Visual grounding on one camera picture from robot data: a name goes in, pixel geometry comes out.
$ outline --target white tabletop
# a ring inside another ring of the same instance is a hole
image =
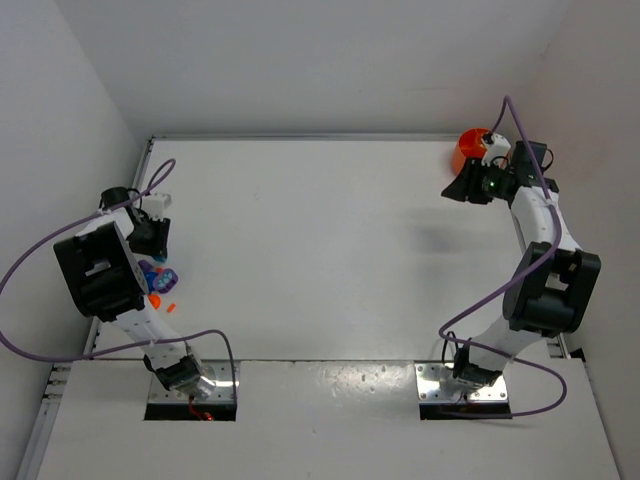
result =
[[[159,190],[173,197],[167,266],[180,276],[160,312],[180,334],[222,329],[242,359],[438,357],[438,327],[508,280],[521,256],[505,202],[440,196],[453,148],[156,141],[144,185],[177,159]],[[482,332],[500,310],[494,301],[456,333]],[[98,348],[127,340],[104,326]],[[203,358],[226,356],[218,338],[194,344]],[[547,356],[543,343],[531,352]]]
[[[536,417],[420,421],[414,369],[402,362],[243,362],[236,422],[163,422],[142,420],[142,362],[83,362],[38,479],[617,479],[581,362],[545,363],[569,394]],[[560,390],[522,366],[506,380],[513,411]]]

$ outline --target orange container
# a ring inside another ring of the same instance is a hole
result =
[[[451,159],[453,173],[456,175],[460,173],[467,157],[484,157],[487,149],[482,144],[482,135],[488,132],[486,128],[473,128],[460,136]]]

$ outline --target orange object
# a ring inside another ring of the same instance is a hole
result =
[[[160,305],[162,305],[162,300],[160,300],[160,297],[154,295],[153,293],[149,295],[149,302],[151,303],[151,306],[156,310],[160,308]]]
[[[462,171],[467,157],[484,157],[487,149],[482,144],[482,135],[485,133],[489,133],[489,130],[486,128],[473,128],[460,136],[451,160],[453,173],[458,175]]]

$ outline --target white wall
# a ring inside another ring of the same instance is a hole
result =
[[[554,38],[525,119],[549,143],[562,210],[602,272],[572,341],[585,350],[600,411],[625,478],[640,478],[640,3],[581,0]]]
[[[0,271],[55,227],[86,215],[99,193],[130,182],[140,147],[53,0],[0,6]],[[0,328],[39,353],[81,350],[74,308],[51,246],[0,299]],[[0,479],[17,472],[49,366],[0,348]]]
[[[138,138],[489,124],[570,3],[56,1]]]

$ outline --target purple cable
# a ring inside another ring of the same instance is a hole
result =
[[[169,166],[167,171],[164,172],[162,175],[160,175],[160,172],[162,172],[165,169],[165,167],[167,167],[167,166]],[[155,173],[151,177],[151,180],[149,181],[149,185],[147,186],[146,190],[143,190],[138,195],[135,195],[135,196],[131,197],[129,200],[127,200],[125,202],[122,202],[122,203],[119,203],[117,205],[114,205],[109,210],[113,211],[113,210],[117,210],[118,208],[127,207],[127,206],[137,202],[140,198],[144,197],[145,195],[148,195],[153,189],[155,189],[158,185],[160,185],[169,176],[169,174],[173,171],[175,166],[176,166],[175,159],[172,158],[172,159],[167,160],[162,165],[160,165],[160,167],[158,167],[158,169],[155,171]],[[2,291],[4,290],[4,287],[7,285],[7,282],[9,281],[11,276],[15,273],[15,271],[18,269],[18,267],[20,267],[20,265],[22,265],[22,263],[33,252],[35,252],[38,248],[40,248],[42,245],[47,243],[49,240],[52,240],[53,238],[57,237],[58,235],[60,235],[60,234],[62,234],[64,232],[67,232],[67,231],[71,230],[74,227],[82,225],[83,223],[89,222],[89,221],[93,220],[94,218],[98,218],[100,215],[102,215],[101,211],[97,211],[95,213],[92,213],[88,217],[85,217],[85,218],[77,220],[77,221],[75,221],[73,223],[70,223],[69,225],[66,225],[66,226],[56,230],[55,232],[53,232],[53,233],[47,235],[46,237],[44,237],[42,240],[39,240],[38,242],[36,242],[32,247],[30,247],[26,252],[24,252],[20,256],[20,258],[18,258],[18,260],[15,261],[15,263],[13,265],[11,265],[11,267],[9,268],[7,273],[5,273],[4,277],[2,277],[2,280],[0,280],[0,295],[2,294]],[[216,330],[216,329],[210,329],[210,330],[204,330],[202,332],[194,333],[193,335],[188,335],[186,337],[168,338],[168,339],[164,339],[164,340],[158,340],[155,343],[186,342],[188,340],[193,340],[194,338],[203,337],[205,335],[211,335],[211,334],[216,334],[216,335],[219,335],[220,337],[222,337],[222,340],[224,340],[224,343],[225,343],[225,345],[227,347],[227,352],[228,352],[228,355],[229,355],[229,363],[231,364],[231,377],[232,377],[232,382],[233,382],[234,400],[237,401],[238,395],[237,395],[237,392],[236,392],[235,362],[233,360],[233,353],[231,351],[231,344],[229,343],[229,338],[224,334],[224,332],[222,332],[220,330]],[[28,360],[33,360],[35,362],[45,362],[45,363],[68,363],[68,362],[76,362],[76,361],[79,361],[79,360],[89,360],[89,359],[92,359],[92,358],[101,357],[103,355],[108,355],[110,353],[120,352],[122,350],[128,350],[130,348],[142,347],[144,345],[148,345],[151,342],[150,341],[142,341],[142,342],[127,343],[125,345],[120,345],[119,347],[107,348],[105,350],[98,350],[98,351],[95,351],[95,352],[92,352],[92,353],[86,353],[86,354],[83,354],[83,355],[77,355],[77,356],[73,356],[73,357],[48,357],[48,356],[44,356],[44,355],[36,355],[36,354],[30,353],[30,352],[27,352],[27,351],[22,350],[21,348],[17,347],[13,343],[11,343],[9,341],[9,339],[4,336],[4,334],[2,333],[1,330],[0,330],[0,343],[2,343],[2,345],[7,347],[7,349],[9,349],[11,352],[13,352],[16,355],[19,355],[19,356],[21,356],[23,358],[26,358]]]
[[[511,100],[511,97],[509,97],[509,95],[506,95],[504,97],[504,101],[502,102],[502,109],[500,110],[500,115],[498,116],[498,121],[496,122],[494,127],[491,129],[491,132],[494,132],[496,130],[496,128],[498,128],[498,126],[500,125],[500,122],[502,121],[502,117],[504,116],[504,113],[505,113],[505,110],[506,110],[507,106],[509,107],[509,110],[511,111],[511,115],[513,116],[513,121],[515,122],[516,127],[518,129],[518,132],[520,133],[520,136],[522,137],[522,141],[525,144],[527,153],[529,154],[529,158],[531,159],[531,163],[533,164],[534,170],[536,171],[536,176],[540,180],[540,184],[542,186],[542,192],[544,194],[544,197],[547,200],[551,200],[551,194],[549,193],[549,189],[547,187],[547,184],[544,181],[544,175],[542,173],[540,165],[538,165],[538,162],[535,161],[536,157],[535,157],[535,155],[533,153],[533,149],[531,148],[531,143],[529,142],[529,139],[527,138],[527,134],[524,131],[524,127],[522,126],[522,122],[520,121],[520,117],[518,116],[518,113],[516,112],[516,109],[513,106],[513,102]],[[463,318],[471,315],[473,312],[475,312],[476,310],[479,310],[480,308],[484,307],[486,304],[491,302],[493,299],[495,299],[498,296],[504,294],[507,290],[509,290],[511,287],[513,287],[514,285],[516,285],[519,282],[521,282],[527,275],[529,275],[530,273],[535,271],[537,268],[539,268],[541,265],[543,265],[547,260],[549,260],[553,256],[553,254],[555,253],[555,251],[558,249],[558,247],[560,245],[560,241],[562,240],[562,224],[560,223],[560,217],[558,216],[558,211],[556,210],[555,205],[550,203],[549,204],[549,211],[551,213],[551,218],[553,220],[553,227],[554,227],[554,229],[556,231],[556,237],[553,240],[553,244],[551,245],[551,248],[549,250],[547,250],[538,260],[536,260],[534,263],[529,265],[529,267],[527,267],[525,270],[520,272],[518,275],[515,275],[509,282],[505,283],[503,286],[501,286],[500,288],[498,288],[494,292],[490,293],[489,295],[484,297],[482,300],[479,300],[478,302],[476,302],[475,304],[473,304],[472,306],[470,306],[469,308],[467,308],[463,312],[461,312],[458,315],[456,315],[455,317],[453,317],[447,323],[442,325],[442,327],[440,327],[440,329],[438,330],[438,335],[440,335],[440,337],[442,337],[444,340],[448,340],[449,342],[454,342],[454,343],[461,344],[461,345],[468,345],[468,346],[472,346],[472,347],[482,348],[484,350],[488,350],[488,351],[490,351],[492,353],[495,353],[496,355],[501,355],[501,356],[503,356],[505,358],[511,358],[512,357],[509,353],[503,352],[503,351],[498,350],[498,349],[493,348],[493,347],[489,347],[488,345],[483,345],[481,343],[474,342],[473,340],[463,340],[463,339],[460,339],[460,338],[449,337],[446,334],[446,331],[449,330],[451,327],[453,327],[455,324],[457,324]],[[529,362],[527,360],[521,360],[519,358],[514,358],[513,361],[516,362],[516,363],[520,363],[522,365],[527,365],[529,367],[537,368],[538,370],[542,370],[542,371],[547,372],[547,373],[553,375],[554,377],[556,377],[558,379],[558,381],[560,382],[560,384],[562,385],[562,393],[560,394],[560,397],[558,398],[558,400],[556,400],[554,403],[552,403],[550,405],[547,405],[546,407],[538,408],[538,409],[535,409],[535,410],[528,410],[528,411],[525,411],[525,412],[504,413],[504,414],[486,414],[486,415],[485,414],[479,414],[479,413],[475,414],[475,413],[448,412],[448,414],[452,415],[452,416],[456,416],[456,417],[469,418],[469,419],[501,419],[501,418],[512,418],[512,417],[526,417],[526,416],[529,416],[529,415],[536,415],[538,413],[548,412],[549,410],[553,410],[558,405],[560,405],[562,402],[564,402],[565,398],[567,397],[567,382],[565,381],[564,378],[562,378],[562,376],[558,372],[556,372],[556,371],[554,371],[554,370],[552,370],[552,369],[550,369],[548,367],[545,367],[544,365],[540,365],[540,364],[534,363],[534,362]]]

